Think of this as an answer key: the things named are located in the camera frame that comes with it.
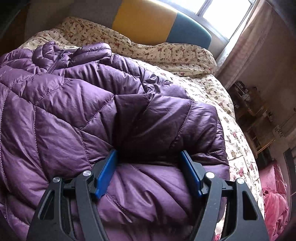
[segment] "floral pattern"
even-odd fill
[[[261,183],[254,156],[235,122],[229,94],[214,77],[216,62],[208,50],[188,44],[136,44],[112,29],[75,17],[66,18],[55,29],[37,33],[20,48],[35,49],[51,40],[66,49],[96,42],[108,43],[113,53],[130,57],[156,75],[182,86],[194,100],[215,106],[224,130],[230,180],[238,177],[245,179],[264,216]],[[224,218],[216,226],[215,240],[220,238],[223,223]]]

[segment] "pink blanket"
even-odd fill
[[[288,224],[287,184],[280,167],[274,163],[259,171],[265,208],[265,224],[274,241]]]

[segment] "pink curtain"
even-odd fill
[[[237,41],[230,40],[217,58],[215,76],[226,89],[238,80],[261,48],[271,29],[275,14],[272,6],[265,0],[257,0]]]

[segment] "floral bedding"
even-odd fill
[[[35,49],[52,40],[66,49],[96,42],[108,43],[113,53],[130,57],[156,75],[171,79],[185,88],[194,100],[215,106],[224,130],[230,180],[238,177],[245,179],[264,216],[261,183],[254,156],[235,122],[230,96],[214,77],[216,62],[208,50],[189,44],[136,44],[112,29],[75,17],[66,18],[54,29],[37,33],[20,48]],[[224,218],[216,226],[215,240],[220,238],[223,223]]]

